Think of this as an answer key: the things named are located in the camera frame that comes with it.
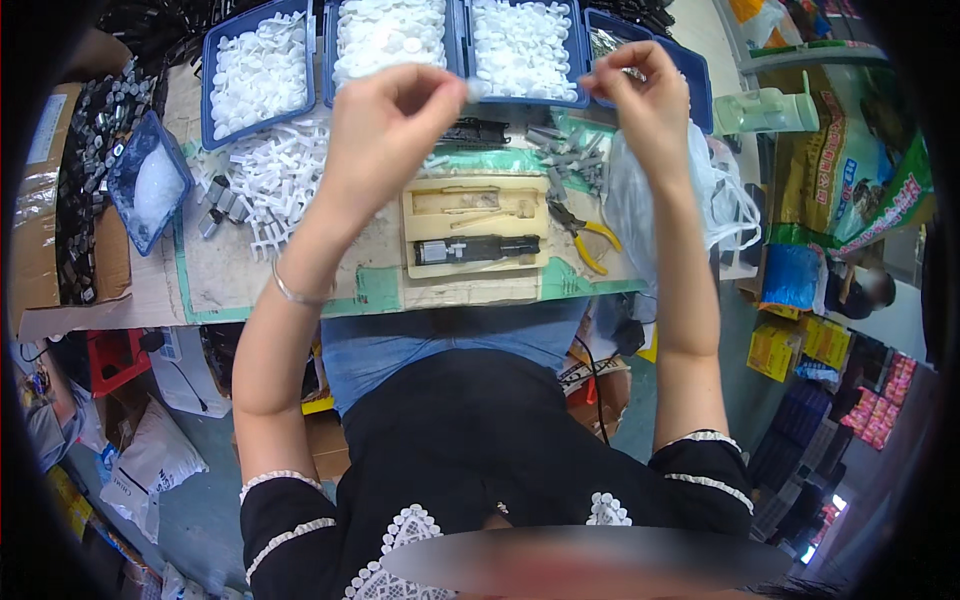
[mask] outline floor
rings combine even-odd
[[[756,310],[744,301],[733,282],[721,283],[720,366],[723,392],[732,436],[750,452],[756,450],[785,386],[746,367]],[[631,403],[624,413],[612,445],[641,462],[650,458],[657,376],[653,364],[637,357],[633,369]],[[242,560],[243,543],[238,528],[240,468],[230,445],[233,421],[170,411],[210,466],[182,485],[160,495],[159,545],[150,544],[129,521],[100,502],[100,480],[95,458],[75,444],[68,460],[90,490],[89,497],[102,514],[158,572],[170,561],[184,575],[220,593],[224,585],[247,589]]]

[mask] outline person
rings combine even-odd
[[[299,405],[322,300],[345,250],[417,173],[467,95],[439,69],[385,69],[337,96],[320,189],[237,349],[240,528],[256,598],[453,597],[398,580],[379,560],[413,540],[490,527],[633,524],[746,538],[751,486],[720,388],[686,83],[655,42],[623,46],[582,83],[615,102],[654,191],[660,347],[649,464],[565,410],[555,371],[583,300],[341,317],[321,332],[351,466],[336,504],[325,496]]]
[[[77,440],[85,421],[81,402],[90,401],[90,392],[63,373],[51,347],[46,339],[40,340],[36,358],[21,361],[24,366],[14,364],[22,383],[20,399],[27,431],[44,472],[66,456]]]
[[[848,319],[866,319],[894,303],[897,285],[881,267],[868,270],[834,260],[828,271],[824,306]]]

